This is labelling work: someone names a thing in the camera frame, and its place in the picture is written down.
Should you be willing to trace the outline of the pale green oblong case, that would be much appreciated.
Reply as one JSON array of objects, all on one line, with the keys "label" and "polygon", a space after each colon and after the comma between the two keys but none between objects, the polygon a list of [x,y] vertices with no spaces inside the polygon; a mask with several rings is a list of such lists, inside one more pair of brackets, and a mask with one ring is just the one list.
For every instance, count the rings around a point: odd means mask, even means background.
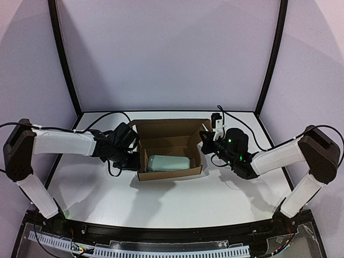
[{"label": "pale green oblong case", "polygon": [[152,155],[148,158],[147,171],[179,171],[190,169],[190,159],[185,156]]}]

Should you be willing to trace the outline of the brown cardboard box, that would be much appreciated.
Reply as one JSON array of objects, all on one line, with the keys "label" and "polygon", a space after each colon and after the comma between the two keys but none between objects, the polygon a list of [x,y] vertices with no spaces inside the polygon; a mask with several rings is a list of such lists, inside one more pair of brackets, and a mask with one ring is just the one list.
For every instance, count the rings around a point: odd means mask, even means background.
[{"label": "brown cardboard box", "polygon": [[[139,135],[138,152],[141,168],[139,181],[162,180],[201,174],[203,164],[198,144],[200,131],[211,129],[209,119],[146,119],[133,120],[131,126]],[[190,168],[176,171],[149,171],[152,155],[181,156],[190,160]]]}]

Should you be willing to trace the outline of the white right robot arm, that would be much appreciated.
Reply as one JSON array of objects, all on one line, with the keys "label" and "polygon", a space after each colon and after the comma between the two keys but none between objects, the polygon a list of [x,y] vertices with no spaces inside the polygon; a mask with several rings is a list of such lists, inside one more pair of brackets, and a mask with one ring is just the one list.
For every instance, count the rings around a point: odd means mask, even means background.
[{"label": "white right robot arm", "polygon": [[340,147],[321,125],[308,126],[303,133],[269,150],[249,153],[249,137],[241,129],[230,128],[224,137],[216,132],[200,131],[201,151],[229,166],[240,178],[252,180],[275,169],[305,162],[307,174],[278,206],[274,219],[292,220],[324,186],[332,182],[343,161]]}]

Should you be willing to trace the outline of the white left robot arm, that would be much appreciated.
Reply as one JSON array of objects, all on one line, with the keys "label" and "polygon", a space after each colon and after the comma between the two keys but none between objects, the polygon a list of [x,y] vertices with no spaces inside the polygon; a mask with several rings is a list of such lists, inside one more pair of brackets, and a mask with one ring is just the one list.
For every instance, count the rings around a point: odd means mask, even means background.
[{"label": "white left robot arm", "polygon": [[77,131],[42,127],[31,124],[28,119],[9,124],[14,129],[3,146],[4,173],[20,187],[46,224],[58,234],[68,230],[67,220],[57,201],[34,174],[33,155],[83,155],[99,158],[109,169],[117,168],[120,172],[140,169],[140,154],[135,151],[139,136],[126,123],[105,132],[90,128]]}]

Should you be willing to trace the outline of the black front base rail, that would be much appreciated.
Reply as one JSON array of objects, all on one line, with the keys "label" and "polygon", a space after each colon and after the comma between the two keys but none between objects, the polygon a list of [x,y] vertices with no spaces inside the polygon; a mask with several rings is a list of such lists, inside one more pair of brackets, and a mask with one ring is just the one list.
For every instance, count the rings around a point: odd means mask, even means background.
[{"label": "black front base rail", "polygon": [[200,243],[227,240],[230,244],[248,244],[258,256],[265,256],[271,251],[270,238],[285,235],[292,244],[289,257],[327,256],[310,210],[302,211],[290,223],[267,219],[203,228],[134,228],[67,220],[66,228],[64,236],[73,237],[74,240],[86,244],[109,244],[112,240],[133,243]]}]

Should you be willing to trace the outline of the right black frame post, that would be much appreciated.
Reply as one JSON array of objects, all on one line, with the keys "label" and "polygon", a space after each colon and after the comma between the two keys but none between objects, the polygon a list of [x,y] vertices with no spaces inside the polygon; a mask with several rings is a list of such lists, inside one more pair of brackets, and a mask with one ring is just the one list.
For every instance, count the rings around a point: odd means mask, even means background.
[{"label": "right black frame post", "polygon": [[288,9],[288,0],[280,0],[279,3],[279,11],[278,11],[278,17],[276,22],[276,30],[274,34],[274,40],[271,47],[269,62],[267,65],[266,74],[263,80],[261,92],[257,101],[257,105],[254,111],[254,114],[257,117],[260,117],[265,100],[268,95],[268,90],[271,84],[271,80],[274,74],[274,69],[276,66],[278,53],[280,50],[280,45],[282,41],[283,31],[284,31],[284,25],[285,25],[285,19],[286,19],[286,13]]}]

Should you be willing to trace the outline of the black frame post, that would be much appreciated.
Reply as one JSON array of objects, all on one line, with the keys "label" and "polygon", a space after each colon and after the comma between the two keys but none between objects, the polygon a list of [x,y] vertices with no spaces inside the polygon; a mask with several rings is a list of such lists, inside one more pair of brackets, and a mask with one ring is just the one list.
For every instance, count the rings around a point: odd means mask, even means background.
[{"label": "black frame post", "polygon": [[68,58],[67,58],[67,52],[65,50],[65,45],[64,45],[64,40],[63,40],[61,25],[60,25],[58,2],[55,0],[48,0],[47,3],[48,3],[49,16],[51,20],[51,26],[53,30],[56,50],[59,56],[60,66],[61,66],[63,77],[66,83],[66,87],[69,93],[69,97],[74,108],[74,113],[76,114],[76,120],[72,126],[72,129],[75,129],[78,123],[80,122],[80,119],[83,116],[83,112],[81,109],[80,102],[78,100],[76,88],[74,85],[71,69],[69,66]]},{"label": "black frame post", "polygon": [[257,117],[260,117],[265,100],[268,95],[268,90],[271,84],[271,80],[274,74],[274,69],[276,66],[278,53],[280,50],[280,45],[282,41],[283,31],[284,31],[284,25],[285,25],[285,19],[286,19],[286,13],[288,9],[288,0],[280,0],[279,3],[279,11],[278,11],[278,17],[276,22],[276,30],[274,34],[274,40],[271,47],[269,62],[267,65],[266,74],[263,80],[261,92],[257,101],[257,105],[254,111],[254,114]]}]

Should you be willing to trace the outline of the left black frame post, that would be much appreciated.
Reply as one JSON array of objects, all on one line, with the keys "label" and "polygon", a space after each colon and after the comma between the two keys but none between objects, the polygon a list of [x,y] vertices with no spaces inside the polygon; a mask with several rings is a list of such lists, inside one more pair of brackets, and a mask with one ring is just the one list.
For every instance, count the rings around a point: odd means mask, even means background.
[{"label": "left black frame post", "polygon": [[58,2],[55,0],[48,0],[47,3],[48,3],[49,16],[51,20],[51,26],[53,30],[56,50],[59,56],[60,66],[61,66],[63,77],[66,83],[66,87],[69,93],[69,97],[74,108],[74,113],[76,114],[76,120],[72,126],[72,129],[75,129],[78,123],[80,122],[80,119],[83,116],[83,112],[81,109],[80,102],[78,100],[76,88],[74,85],[71,69],[69,66],[68,58],[67,58],[67,52],[65,50],[65,45],[64,45],[64,40],[63,40],[61,25],[60,25]]}]

